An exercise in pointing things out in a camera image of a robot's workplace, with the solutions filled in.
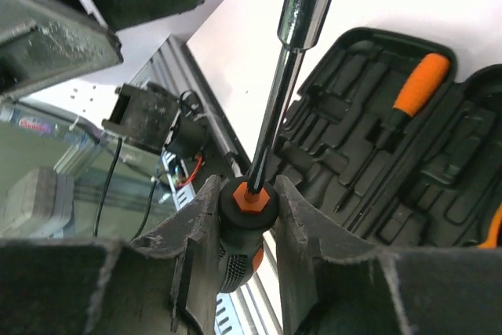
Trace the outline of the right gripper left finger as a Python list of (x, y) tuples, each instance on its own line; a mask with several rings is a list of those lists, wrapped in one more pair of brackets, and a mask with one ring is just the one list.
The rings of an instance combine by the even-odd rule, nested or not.
[(220, 185), (131, 243), (3, 239), (2, 333), (213, 333)]

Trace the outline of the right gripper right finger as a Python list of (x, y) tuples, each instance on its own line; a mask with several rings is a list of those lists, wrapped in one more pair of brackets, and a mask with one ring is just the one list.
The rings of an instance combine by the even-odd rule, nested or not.
[(378, 246), (275, 181), (286, 334), (498, 334), (501, 251)]

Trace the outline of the black plastic tool case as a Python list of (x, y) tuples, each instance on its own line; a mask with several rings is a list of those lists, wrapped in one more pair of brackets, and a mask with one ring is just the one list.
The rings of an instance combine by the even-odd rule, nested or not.
[[(339, 212), (395, 98), (429, 53), (450, 61), (428, 102), (380, 150)], [(370, 242), (476, 246), (482, 214), (501, 204), (501, 67), (462, 82), (442, 45), (395, 32), (344, 32), (300, 87), (268, 163), (310, 204)]]

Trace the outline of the orange handled needle-nose pliers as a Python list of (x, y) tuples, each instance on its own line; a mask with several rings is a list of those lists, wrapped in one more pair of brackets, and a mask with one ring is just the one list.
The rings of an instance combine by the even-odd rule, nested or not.
[(476, 245), (479, 249), (501, 247), (501, 204), (497, 208), (487, 209), (481, 217), (481, 238)]

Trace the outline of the black orange handled screwdriver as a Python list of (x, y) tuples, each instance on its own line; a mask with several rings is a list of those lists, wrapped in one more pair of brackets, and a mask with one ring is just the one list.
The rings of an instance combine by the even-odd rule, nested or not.
[(319, 39), (332, 0), (284, 0), (277, 36), (282, 43), (264, 120), (248, 175), (229, 180), (218, 199), (220, 292), (246, 284), (263, 259), (264, 233), (279, 214), (278, 194), (265, 180), (304, 54)]

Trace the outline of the orange grip bit screwdriver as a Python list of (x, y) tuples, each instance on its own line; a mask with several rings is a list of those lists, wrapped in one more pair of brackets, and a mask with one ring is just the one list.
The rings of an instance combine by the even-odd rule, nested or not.
[(429, 53), (413, 69), (393, 103), (391, 112), (382, 125), (382, 133), (368, 158), (362, 163), (355, 177), (337, 202), (337, 213), (351, 196), (356, 184), (380, 150), (408, 123), (428, 102), (448, 73), (450, 61), (439, 53)]

